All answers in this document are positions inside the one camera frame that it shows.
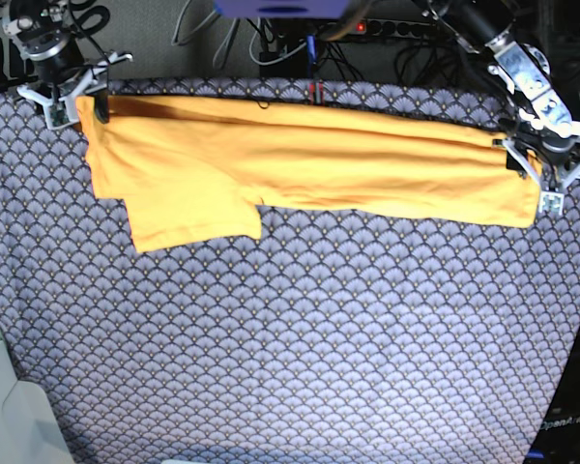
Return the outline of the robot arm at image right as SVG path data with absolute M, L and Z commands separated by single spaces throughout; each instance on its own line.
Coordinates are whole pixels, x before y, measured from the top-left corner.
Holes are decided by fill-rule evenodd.
M 500 146 L 513 169 L 540 188 L 537 209 L 561 215 L 569 187 L 580 180 L 580 95 L 558 85 L 543 50 L 515 32 L 504 1 L 419 1 L 423 15 L 448 31 L 461 61 L 476 75 L 471 55 L 488 59 L 490 85 L 504 92 L 512 110 Z

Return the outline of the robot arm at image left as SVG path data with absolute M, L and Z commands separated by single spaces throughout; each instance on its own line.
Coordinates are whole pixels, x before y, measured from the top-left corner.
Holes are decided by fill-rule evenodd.
M 106 52 L 94 39 L 110 20 L 95 1 L 9 1 L 2 27 L 20 57 L 33 64 L 38 81 L 19 84 L 17 94 L 33 102 L 51 130 L 79 123 L 76 100 L 93 99 L 96 118 L 110 120 L 110 67 L 130 61 L 128 52 Z

